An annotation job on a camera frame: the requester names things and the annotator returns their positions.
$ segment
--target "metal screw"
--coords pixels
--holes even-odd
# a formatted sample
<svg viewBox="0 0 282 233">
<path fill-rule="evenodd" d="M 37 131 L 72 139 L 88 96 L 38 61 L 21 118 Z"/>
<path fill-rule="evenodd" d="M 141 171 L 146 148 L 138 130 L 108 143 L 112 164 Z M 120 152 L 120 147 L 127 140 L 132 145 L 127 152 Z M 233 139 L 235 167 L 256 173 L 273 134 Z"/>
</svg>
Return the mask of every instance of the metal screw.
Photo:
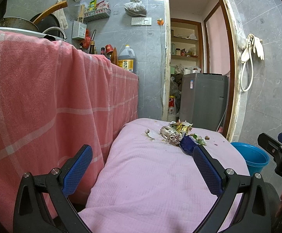
<svg viewBox="0 0 282 233">
<path fill-rule="evenodd" d="M 56 174 L 58 174 L 59 172 L 60 172 L 60 169 L 59 169 L 59 168 L 54 168 L 54 169 L 51 170 L 51 174 L 53 174 L 53 175 L 56 175 Z"/>
<path fill-rule="evenodd" d="M 262 178 L 262 176 L 258 172 L 255 174 L 255 177 L 258 179 Z"/>
<path fill-rule="evenodd" d="M 229 174 L 229 175 L 233 175 L 233 174 L 235 173 L 234 170 L 233 170 L 233 169 L 230 169 L 230 168 L 226 169 L 226 172 L 227 172 L 227 174 Z"/>
<path fill-rule="evenodd" d="M 25 173 L 23 174 L 23 177 L 27 178 L 29 175 L 30 175 L 30 172 L 25 172 Z"/>
</svg>

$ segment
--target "faucet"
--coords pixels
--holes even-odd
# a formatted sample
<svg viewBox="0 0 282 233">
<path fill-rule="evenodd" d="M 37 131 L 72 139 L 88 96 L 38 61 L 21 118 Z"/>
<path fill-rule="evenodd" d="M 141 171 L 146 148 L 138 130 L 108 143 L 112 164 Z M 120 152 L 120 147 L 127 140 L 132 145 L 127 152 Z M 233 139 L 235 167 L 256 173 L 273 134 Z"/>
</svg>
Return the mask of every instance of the faucet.
<svg viewBox="0 0 282 233">
<path fill-rule="evenodd" d="M 53 27 L 49 27 L 48 29 L 46 29 L 46 30 L 44 30 L 42 33 L 47 33 L 47 32 L 49 32 L 49 31 L 51 31 L 51 30 L 57 30 L 57 31 L 59 31 L 59 32 L 61 32 L 62 33 L 62 35 L 63 35 L 63 39 L 67 39 L 67 37 L 66 37 L 66 34 L 65 34 L 65 32 L 64 32 L 64 30 L 62 30 L 61 28 L 59 28 L 59 27 L 55 27 L 55 26 L 53 26 Z"/>
</svg>

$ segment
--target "gray appliance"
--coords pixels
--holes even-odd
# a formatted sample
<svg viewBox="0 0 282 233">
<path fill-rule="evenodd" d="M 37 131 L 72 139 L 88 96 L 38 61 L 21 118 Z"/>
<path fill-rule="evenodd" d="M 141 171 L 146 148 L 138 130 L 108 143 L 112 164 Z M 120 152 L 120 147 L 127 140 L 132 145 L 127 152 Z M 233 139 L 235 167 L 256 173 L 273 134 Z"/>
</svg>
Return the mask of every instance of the gray appliance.
<svg viewBox="0 0 282 233">
<path fill-rule="evenodd" d="M 180 120 L 192 123 L 195 128 L 217 131 L 225 112 L 227 92 L 227 76 L 183 75 Z"/>
</svg>

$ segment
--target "wooden door frame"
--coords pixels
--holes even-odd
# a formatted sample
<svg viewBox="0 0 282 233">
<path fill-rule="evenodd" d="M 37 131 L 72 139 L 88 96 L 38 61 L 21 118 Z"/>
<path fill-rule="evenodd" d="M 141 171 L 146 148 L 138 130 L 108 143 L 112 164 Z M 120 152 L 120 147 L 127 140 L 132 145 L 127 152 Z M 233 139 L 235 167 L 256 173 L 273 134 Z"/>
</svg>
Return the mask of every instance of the wooden door frame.
<svg viewBox="0 0 282 233">
<path fill-rule="evenodd" d="M 230 14 L 230 9 L 228 8 L 228 0 L 219 0 L 219 4 L 222 8 L 223 17 L 226 25 L 229 51 L 230 51 L 230 85 L 229 85 L 229 95 L 226 110 L 225 123 L 223 127 L 222 135 L 226 137 L 227 140 L 231 141 L 235 123 L 236 123 L 236 107 L 239 101 L 238 94 L 238 53 L 237 53 L 237 41 L 235 35 L 236 23 L 234 15 Z M 171 61 L 171 29 L 170 29 L 170 7 L 169 0 L 165 0 L 165 22 L 166 22 L 166 66 L 165 66 L 165 84 L 164 84 L 164 105 L 163 105 L 163 120 L 167 118 L 168 113 L 168 101 L 166 98 L 169 97 L 169 80 L 170 80 L 170 61 Z"/>
<path fill-rule="evenodd" d="M 179 19 L 179 18 L 170 18 L 171 22 L 177 22 L 177 23 L 187 23 L 197 26 L 198 30 L 198 44 L 199 44 L 199 66 L 203 64 L 203 29 L 201 26 L 201 22 L 191 21 L 191 20 L 185 20 L 185 19 Z M 201 72 L 204 72 L 204 66 L 201 66 Z"/>
<path fill-rule="evenodd" d="M 217 11 L 217 9 L 221 6 L 220 2 L 218 2 L 210 13 L 207 15 L 205 20 L 203 21 L 203 27 L 205 29 L 205 36 L 206 36 L 206 50 L 207 50 L 207 73 L 210 73 L 210 48 L 209 48 L 209 38 L 208 38 L 208 31 L 207 31 L 207 21 L 212 17 L 212 15 Z"/>
</svg>

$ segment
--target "light switch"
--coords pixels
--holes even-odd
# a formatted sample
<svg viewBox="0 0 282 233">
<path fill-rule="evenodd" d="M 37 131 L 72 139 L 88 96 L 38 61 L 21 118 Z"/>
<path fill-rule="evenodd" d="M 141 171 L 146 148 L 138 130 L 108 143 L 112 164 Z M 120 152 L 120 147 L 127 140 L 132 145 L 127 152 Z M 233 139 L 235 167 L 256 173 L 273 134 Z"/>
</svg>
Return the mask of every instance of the light switch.
<svg viewBox="0 0 282 233">
<path fill-rule="evenodd" d="M 133 17 L 131 18 L 131 25 L 141 25 L 142 18 L 141 17 Z"/>
<path fill-rule="evenodd" d="M 141 25 L 152 25 L 152 18 L 151 17 L 142 17 Z"/>
</svg>

